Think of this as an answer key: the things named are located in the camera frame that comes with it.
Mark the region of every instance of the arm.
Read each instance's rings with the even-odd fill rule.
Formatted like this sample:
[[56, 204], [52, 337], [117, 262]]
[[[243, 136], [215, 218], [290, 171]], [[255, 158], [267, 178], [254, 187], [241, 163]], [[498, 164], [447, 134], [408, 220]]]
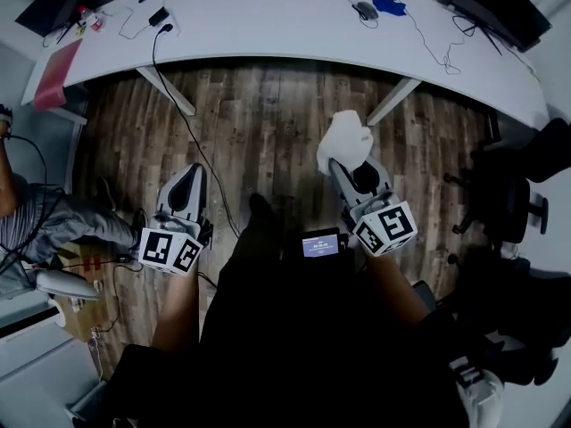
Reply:
[[198, 344], [198, 275], [169, 276], [167, 299], [154, 330], [152, 347], [182, 353]]
[[402, 275], [392, 257], [368, 256], [368, 273], [373, 279], [378, 296], [399, 325], [418, 325], [428, 315], [425, 303]]
[[[8, 133], [8, 124], [0, 120], [0, 136]], [[0, 218], [13, 214], [18, 208], [18, 197], [14, 188], [12, 168], [8, 161], [4, 139], [0, 139]]]

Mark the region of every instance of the white desk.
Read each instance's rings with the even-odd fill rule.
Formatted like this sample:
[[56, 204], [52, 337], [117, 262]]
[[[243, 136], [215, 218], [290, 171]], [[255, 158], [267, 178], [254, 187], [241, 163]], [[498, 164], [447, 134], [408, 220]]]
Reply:
[[[452, 22], [452, 13], [432, 0], [402, 0], [416, 19], [434, 54], [442, 59], [450, 42], [463, 34]], [[367, 29], [346, 0], [137, 0], [112, 2], [102, 33], [87, 29], [71, 65], [65, 86], [122, 70], [137, 69], [162, 90], [152, 64], [157, 28], [143, 31], [134, 40], [118, 35], [128, 17], [126, 5], [136, 12], [123, 33], [133, 36], [148, 17], [163, 5], [174, 17], [170, 33], [157, 42], [157, 63], [211, 57], [272, 56], [349, 63], [403, 75], [403, 80], [368, 116], [368, 124], [382, 119], [421, 81], [442, 86], [485, 103], [532, 128], [542, 128], [548, 112], [539, 81], [501, 43], [499, 55], [487, 38], [476, 31], [466, 43], [451, 49], [452, 65], [459, 75], [448, 75], [422, 44], [408, 16], [381, 13], [377, 29]], [[75, 39], [73, 31], [57, 46]], [[23, 97], [34, 99], [49, 55], [46, 48], [37, 61]], [[182, 109], [194, 107], [172, 84]]]

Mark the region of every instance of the computer mouse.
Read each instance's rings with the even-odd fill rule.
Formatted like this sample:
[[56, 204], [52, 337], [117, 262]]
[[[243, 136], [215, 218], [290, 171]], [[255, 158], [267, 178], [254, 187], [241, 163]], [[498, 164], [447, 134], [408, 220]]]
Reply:
[[353, 8], [359, 13], [364, 21], [374, 20], [378, 18], [378, 12], [372, 4], [367, 2], [357, 2]]

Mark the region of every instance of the monitor stand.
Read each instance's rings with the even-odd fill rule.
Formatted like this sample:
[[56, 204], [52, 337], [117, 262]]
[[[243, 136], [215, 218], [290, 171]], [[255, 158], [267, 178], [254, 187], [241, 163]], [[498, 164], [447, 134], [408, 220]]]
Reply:
[[500, 55], [503, 55], [500, 51], [500, 48], [493, 42], [492, 37], [490, 37], [490, 30], [488, 30], [485, 26], [481, 25], [481, 24], [474, 24], [472, 27], [470, 27], [469, 29], [465, 29], [462, 30], [462, 32], [464, 33], [464, 35], [466, 35], [467, 32], [469, 32], [470, 30], [476, 30], [476, 29], [480, 29], [482, 30], [482, 33], [484, 33], [485, 37], [488, 38], [490, 40], [490, 43], [492, 43], [493, 47], [496, 48], [496, 51], [498, 51], [498, 53]]

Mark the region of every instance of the black office chair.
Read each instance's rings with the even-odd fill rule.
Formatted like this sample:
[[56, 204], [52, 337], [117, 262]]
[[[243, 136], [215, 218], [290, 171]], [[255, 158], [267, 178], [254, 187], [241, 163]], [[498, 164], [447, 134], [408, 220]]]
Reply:
[[484, 232], [496, 242], [521, 243], [529, 213], [541, 219], [547, 232], [549, 202], [530, 202], [529, 180], [543, 182], [571, 167], [571, 128], [563, 119], [552, 120], [523, 149], [473, 152], [474, 168], [462, 178], [446, 173], [444, 181], [468, 190], [468, 214], [453, 233], [465, 233], [474, 220], [484, 223]]

